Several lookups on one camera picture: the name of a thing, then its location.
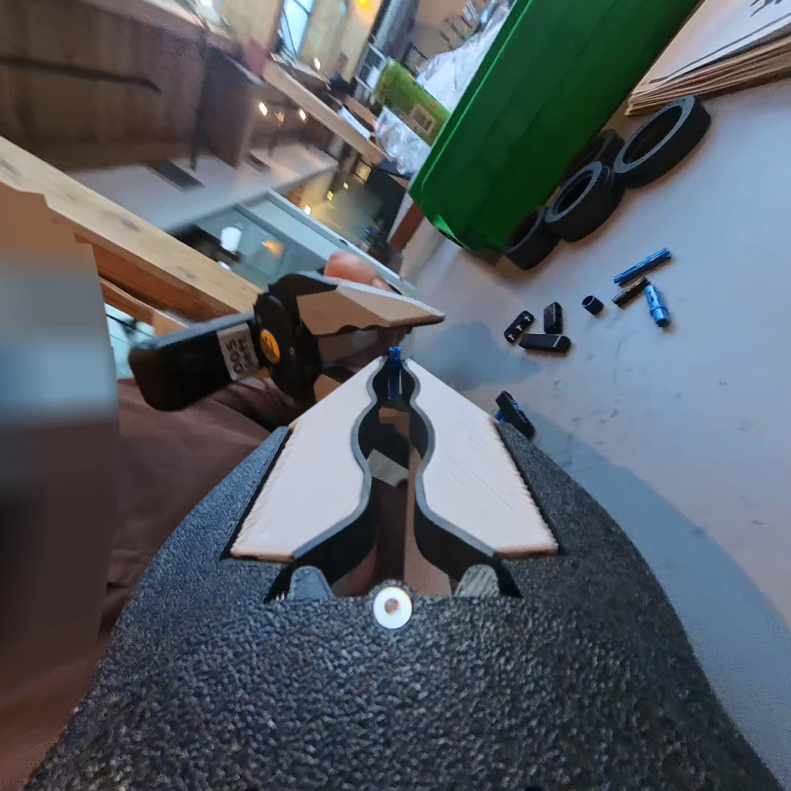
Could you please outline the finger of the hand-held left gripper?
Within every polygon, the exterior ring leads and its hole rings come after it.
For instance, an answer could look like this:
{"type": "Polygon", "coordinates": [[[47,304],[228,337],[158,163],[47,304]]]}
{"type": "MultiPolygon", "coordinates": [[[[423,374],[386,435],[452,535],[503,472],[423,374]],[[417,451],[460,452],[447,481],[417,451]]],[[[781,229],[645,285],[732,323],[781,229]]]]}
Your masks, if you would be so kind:
{"type": "Polygon", "coordinates": [[[392,347],[409,348],[411,333],[411,328],[345,328],[334,335],[315,335],[321,371],[313,384],[314,401],[322,401],[376,358],[388,358],[392,347]]]}
{"type": "Polygon", "coordinates": [[[398,293],[362,284],[334,284],[302,296],[302,323],[318,337],[344,331],[398,330],[441,323],[445,315],[398,293]]]}

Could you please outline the open instruction booklet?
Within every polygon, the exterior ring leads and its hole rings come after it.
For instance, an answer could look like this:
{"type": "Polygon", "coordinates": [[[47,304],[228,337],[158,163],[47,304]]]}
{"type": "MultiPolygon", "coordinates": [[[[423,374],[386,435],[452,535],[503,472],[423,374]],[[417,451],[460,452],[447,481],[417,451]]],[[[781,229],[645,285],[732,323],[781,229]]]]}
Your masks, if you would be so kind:
{"type": "Polygon", "coordinates": [[[645,115],[682,96],[731,94],[789,75],[789,1],[706,1],[629,94],[625,114],[645,115]]]}

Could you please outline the wooden table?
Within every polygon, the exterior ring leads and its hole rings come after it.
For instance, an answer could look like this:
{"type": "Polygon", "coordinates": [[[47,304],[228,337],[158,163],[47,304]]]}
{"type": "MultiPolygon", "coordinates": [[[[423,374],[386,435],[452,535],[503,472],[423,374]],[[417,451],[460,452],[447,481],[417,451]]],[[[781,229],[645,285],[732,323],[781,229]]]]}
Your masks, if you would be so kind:
{"type": "Polygon", "coordinates": [[[252,309],[260,288],[1,138],[1,180],[38,194],[58,222],[93,245],[100,276],[153,308],[191,321],[252,309]]]}

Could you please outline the green plastic bin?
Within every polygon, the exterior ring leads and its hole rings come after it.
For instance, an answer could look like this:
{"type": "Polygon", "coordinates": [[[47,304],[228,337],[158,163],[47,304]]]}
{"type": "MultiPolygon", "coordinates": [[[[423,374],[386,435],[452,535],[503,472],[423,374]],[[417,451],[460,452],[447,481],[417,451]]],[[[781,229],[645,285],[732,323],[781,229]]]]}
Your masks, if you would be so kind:
{"type": "Polygon", "coordinates": [[[425,218],[468,251],[504,249],[696,6],[515,2],[411,184],[425,218]]]}

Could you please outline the person's brown sweater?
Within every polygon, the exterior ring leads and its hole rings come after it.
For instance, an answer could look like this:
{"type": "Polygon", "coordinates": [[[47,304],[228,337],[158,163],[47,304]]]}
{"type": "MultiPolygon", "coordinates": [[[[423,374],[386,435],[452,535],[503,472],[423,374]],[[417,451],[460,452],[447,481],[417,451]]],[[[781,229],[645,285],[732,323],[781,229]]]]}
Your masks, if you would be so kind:
{"type": "Polygon", "coordinates": [[[165,540],[192,509],[304,405],[270,380],[231,384],[185,410],[147,405],[120,379],[120,492],[96,645],[2,693],[2,789],[22,789],[90,685],[124,605],[165,540]]]}

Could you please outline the green cardboard box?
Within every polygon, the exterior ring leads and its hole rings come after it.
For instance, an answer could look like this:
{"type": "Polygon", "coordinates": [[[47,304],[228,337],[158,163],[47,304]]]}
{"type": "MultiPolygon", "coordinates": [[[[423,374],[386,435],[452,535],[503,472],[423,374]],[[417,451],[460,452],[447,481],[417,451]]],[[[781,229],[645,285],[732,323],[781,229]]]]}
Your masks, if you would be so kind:
{"type": "Polygon", "coordinates": [[[428,145],[434,143],[450,115],[405,66],[392,58],[384,60],[373,96],[377,104],[395,113],[428,145]]]}

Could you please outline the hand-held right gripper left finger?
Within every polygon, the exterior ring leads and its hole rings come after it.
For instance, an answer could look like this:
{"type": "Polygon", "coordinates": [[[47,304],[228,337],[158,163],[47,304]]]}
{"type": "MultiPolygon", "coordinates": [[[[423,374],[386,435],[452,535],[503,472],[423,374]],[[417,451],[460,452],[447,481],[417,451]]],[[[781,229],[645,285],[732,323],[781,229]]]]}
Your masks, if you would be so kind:
{"type": "Polygon", "coordinates": [[[388,394],[376,358],[293,421],[230,544],[230,557],[319,568],[329,583],[370,554],[370,430],[388,394]]]}

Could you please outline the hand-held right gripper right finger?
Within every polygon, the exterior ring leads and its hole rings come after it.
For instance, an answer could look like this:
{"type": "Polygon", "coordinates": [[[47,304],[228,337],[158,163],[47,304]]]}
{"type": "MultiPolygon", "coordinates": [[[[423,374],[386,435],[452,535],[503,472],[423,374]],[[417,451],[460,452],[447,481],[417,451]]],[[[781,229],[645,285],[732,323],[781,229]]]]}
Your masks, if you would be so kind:
{"type": "Polygon", "coordinates": [[[501,424],[413,361],[402,367],[414,472],[414,538],[423,558],[460,581],[471,566],[556,555],[501,424]]]}

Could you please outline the person's left hand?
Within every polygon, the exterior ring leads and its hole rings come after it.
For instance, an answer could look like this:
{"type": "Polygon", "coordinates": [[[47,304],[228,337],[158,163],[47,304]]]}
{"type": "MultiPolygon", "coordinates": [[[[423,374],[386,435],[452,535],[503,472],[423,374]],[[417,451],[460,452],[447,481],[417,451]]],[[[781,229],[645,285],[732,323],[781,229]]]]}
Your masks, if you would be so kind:
{"type": "Polygon", "coordinates": [[[333,252],[326,262],[323,274],[327,278],[361,283],[382,291],[394,291],[371,262],[351,252],[333,252]]]}

